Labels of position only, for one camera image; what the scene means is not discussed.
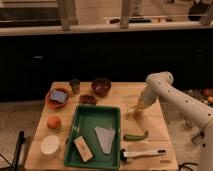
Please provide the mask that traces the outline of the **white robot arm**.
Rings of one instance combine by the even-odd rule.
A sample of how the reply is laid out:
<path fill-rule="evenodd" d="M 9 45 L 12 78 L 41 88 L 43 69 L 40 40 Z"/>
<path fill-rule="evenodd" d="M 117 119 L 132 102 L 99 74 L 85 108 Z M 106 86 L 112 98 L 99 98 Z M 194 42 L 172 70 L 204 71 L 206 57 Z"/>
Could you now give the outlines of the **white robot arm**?
<path fill-rule="evenodd" d="M 150 107 L 158 96 L 174 105 L 204 135 L 197 171 L 213 171 L 213 108 L 174 88 L 173 81 L 170 72 L 149 74 L 145 79 L 146 87 L 134 108 L 134 114 Z"/>

